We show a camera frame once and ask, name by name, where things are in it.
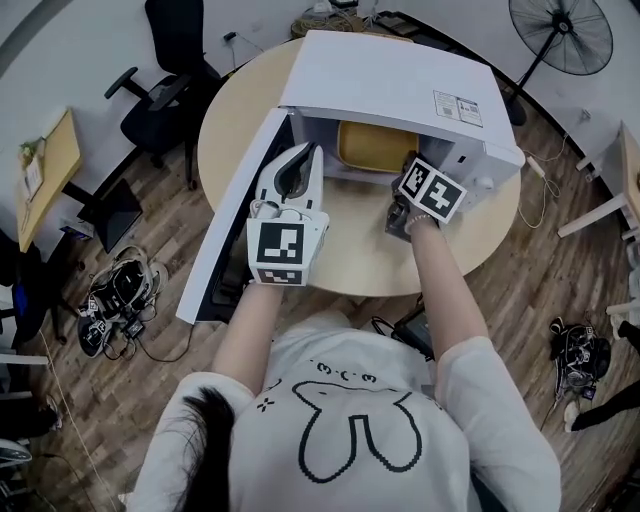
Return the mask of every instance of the wooden desk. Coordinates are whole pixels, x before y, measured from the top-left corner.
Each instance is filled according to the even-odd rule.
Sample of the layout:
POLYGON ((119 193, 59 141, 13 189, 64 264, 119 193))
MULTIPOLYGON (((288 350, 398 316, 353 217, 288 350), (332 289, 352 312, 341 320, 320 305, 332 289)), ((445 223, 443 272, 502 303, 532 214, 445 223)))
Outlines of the wooden desk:
POLYGON ((53 202, 81 164, 73 116, 71 110, 67 110, 46 140, 42 186, 28 208, 20 186, 16 188, 18 242, 22 252, 27 252, 53 202))
MULTIPOLYGON (((635 226, 622 235, 622 239, 626 240, 633 236, 640 236, 640 190, 638 190, 638 174, 640 173, 640 146, 633 138, 631 132, 624 123, 620 124, 618 138, 613 142, 620 144, 620 160, 622 162, 622 183, 623 191, 613 197, 606 203, 584 214, 582 217, 565 224, 558 230, 558 236, 564 238, 576 231, 593 224, 597 220, 606 217, 610 213, 615 212, 623 207, 628 207, 631 215, 635 219, 635 226)), ((579 168, 585 167, 589 163, 588 159, 583 159, 579 164, 579 168)))
POLYGON ((28 207, 20 187, 16 190, 18 240, 22 252, 29 248, 60 193, 87 207, 83 219, 94 224, 106 252, 113 249, 142 214, 140 204, 124 180, 120 180, 104 199, 96 198, 71 183, 71 178, 81 164, 82 156, 73 126, 73 115, 68 109, 46 139, 42 186, 28 207))
MULTIPOLYGON (((267 112, 278 105, 302 40, 273 48, 233 75, 207 111, 198 143, 200 181, 218 207, 267 112)), ((520 200, 520 174, 473 211, 443 226, 466 274, 500 245, 520 200)), ((388 187, 325 178, 324 211, 331 219, 309 284, 346 295, 388 297, 420 291, 411 246, 384 232, 388 187)))

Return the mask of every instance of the black office chair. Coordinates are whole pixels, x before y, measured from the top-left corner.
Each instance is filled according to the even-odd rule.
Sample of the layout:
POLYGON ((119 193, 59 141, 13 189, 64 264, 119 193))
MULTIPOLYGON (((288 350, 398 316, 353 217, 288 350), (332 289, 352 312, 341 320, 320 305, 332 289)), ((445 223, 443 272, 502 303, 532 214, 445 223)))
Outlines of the black office chair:
POLYGON ((58 307, 75 317, 78 313, 63 300, 60 293, 64 273, 60 272, 59 263, 52 259, 44 263, 40 258, 40 251, 33 244, 26 254, 21 253, 18 244, 2 231, 0 252, 0 284, 11 286, 13 300, 13 308, 0 310, 0 334, 3 332, 2 319, 15 316, 17 329, 12 345, 29 341, 38 334, 47 310, 50 309, 55 337, 64 345, 67 339, 60 334, 58 307))
POLYGON ((207 108, 223 84, 220 75, 204 59, 202 0, 147 0, 145 11, 158 64, 172 73, 146 91, 131 78, 138 68, 127 70, 105 93, 124 87, 140 101, 120 125, 136 146, 151 153, 151 162, 162 168, 162 155, 185 143, 186 178, 193 179, 193 148, 207 108))

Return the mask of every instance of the white t-shirt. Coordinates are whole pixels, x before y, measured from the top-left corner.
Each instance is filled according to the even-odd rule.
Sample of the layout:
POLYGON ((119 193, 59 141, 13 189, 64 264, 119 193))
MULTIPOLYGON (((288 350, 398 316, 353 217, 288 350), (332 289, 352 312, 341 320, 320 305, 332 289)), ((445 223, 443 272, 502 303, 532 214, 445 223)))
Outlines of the white t-shirt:
POLYGON ((192 374, 162 415, 127 510, 173 510, 193 456, 182 399, 210 386, 236 415, 232 510, 475 512, 473 468, 508 511, 557 511, 556 456, 491 342, 443 355, 437 398, 434 370, 399 342, 336 329, 277 340, 257 397, 228 377, 192 374))

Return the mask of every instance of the black hair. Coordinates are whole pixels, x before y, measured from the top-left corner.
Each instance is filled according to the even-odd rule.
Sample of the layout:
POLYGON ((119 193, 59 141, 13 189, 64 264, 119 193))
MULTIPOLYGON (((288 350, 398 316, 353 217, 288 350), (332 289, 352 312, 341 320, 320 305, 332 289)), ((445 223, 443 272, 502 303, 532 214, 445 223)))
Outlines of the black hair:
POLYGON ((199 396, 185 397, 188 420, 196 425, 189 441, 195 459, 187 470, 187 488, 175 512, 202 510, 203 503, 215 500, 216 510, 229 510, 229 455, 231 429, 235 417, 224 397, 213 388, 201 387, 199 396))

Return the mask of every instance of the table leg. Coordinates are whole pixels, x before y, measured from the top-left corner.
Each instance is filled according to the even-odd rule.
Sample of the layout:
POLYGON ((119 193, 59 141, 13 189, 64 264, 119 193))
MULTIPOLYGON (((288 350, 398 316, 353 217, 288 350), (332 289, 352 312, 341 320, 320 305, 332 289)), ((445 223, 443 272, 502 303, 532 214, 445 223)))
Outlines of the table leg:
POLYGON ((589 165, 593 161, 597 160, 601 155, 606 153, 608 151, 608 149, 611 147, 611 145, 616 143, 616 141, 618 140, 619 135, 620 134, 617 133, 616 134, 616 138, 613 139, 613 141, 606 143, 604 146, 600 146, 596 151, 592 151, 590 156, 587 155, 582 160, 580 160, 576 164, 576 170, 581 171, 587 165, 589 165))
POLYGON ((629 313, 634 309, 640 309, 640 300, 634 300, 625 304, 614 304, 613 306, 607 306, 606 313, 610 316, 622 315, 624 313, 629 313))
POLYGON ((633 238, 634 236, 640 236, 640 228, 636 227, 633 229, 630 229, 629 231, 625 231, 624 233, 622 233, 622 239, 623 240, 629 240, 629 238, 633 238))
POLYGON ((571 233, 575 233, 576 231, 580 231, 582 228, 587 227, 589 224, 593 224, 597 220, 606 217, 610 213, 619 210, 623 206, 627 204, 627 199, 624 197, 624 194, 618 194, 613 199, 610 199, 606 203, 598 206, 597 208, 591 210, 589 213, 583 215, 582 217, 569 222, 569 224, 565 224, 558 230, 558 236, 560 238, 564 238, 571 233))
POLYGON ((16 356, 13 354, 0 354, 0 363, 4 364, 49 364, 49 358, 45 356, 16 356))
POLYGON ((71 182, 64 186, 62 192, 87 206, 89 213, 83 215, 80 212, 79 217, 93 223, 107 253, 142 214, 140 203, 125 180, 120 180, 104 199, 97 199, 71 182))
POLYGON ((100 206, 100 201, 70 181, 63 187, 62 193, 91 209, 97 209, 100 206))

